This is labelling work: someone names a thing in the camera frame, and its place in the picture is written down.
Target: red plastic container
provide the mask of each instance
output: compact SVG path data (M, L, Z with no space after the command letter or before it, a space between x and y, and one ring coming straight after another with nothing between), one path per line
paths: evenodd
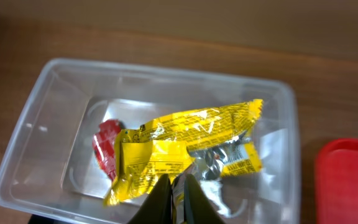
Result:
M316 160L319 224L358 224L358 139L327 144Z

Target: wooden table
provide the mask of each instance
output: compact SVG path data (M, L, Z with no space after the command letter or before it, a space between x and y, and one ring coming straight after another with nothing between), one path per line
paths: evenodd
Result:
M0 162L22 107L51 58L68 57L269 78L295 91L301 136L301 223L315 223L314 158L335 138L358 138L358 62L130 32L0 21ZM29 214L0 207L0 223Z

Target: yellow snack wrapper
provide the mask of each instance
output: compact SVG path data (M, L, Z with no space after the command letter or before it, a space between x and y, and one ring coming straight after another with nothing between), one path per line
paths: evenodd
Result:
M177 112L153 119L138 130L124 129L123 142L185 141L189 152L217 146L250 130L263 100Z
M153 119L139 129L123 129L114 145L114 150L120 151L119 178L113 182L104 204L116 205L149 193L162 174L169 174L173 182L194 161L188 152L197 154L214 146L239 141L245 133L249 135L260 118L262 103L262 100L253 100L177 112ZM262 168L251 142L244 144L244 154L249 157L245 159L243 156L233 163L225 162L221 176L251 171L241 162L250 161L254 172Z
M236 153L223 166L221 177L237 176L259 172L262 169L254 143L248 142L237 147Z
M161 175L169 174L173 181L194 161L183 141L123 142L121 146L122 172L104 199L105 205L150 193Z

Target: snack bar wrapper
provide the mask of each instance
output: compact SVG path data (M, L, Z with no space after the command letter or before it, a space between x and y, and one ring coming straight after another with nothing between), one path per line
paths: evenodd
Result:
M116 179L104 204L149 193L162 174L174 178L196 163L199 180L258 172L262 164L249 139L262 100L169 114L116 136Z
M119 173L119 150L114 143L121 128L117 119L107 120L99 125L100 131L93 136L92 147L99 167L113 181L117 182Z

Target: plastic container lid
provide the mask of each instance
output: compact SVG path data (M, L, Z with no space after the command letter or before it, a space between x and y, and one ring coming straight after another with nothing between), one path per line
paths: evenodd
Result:
M316 160L319 224L358 223L358 139L327 144Z

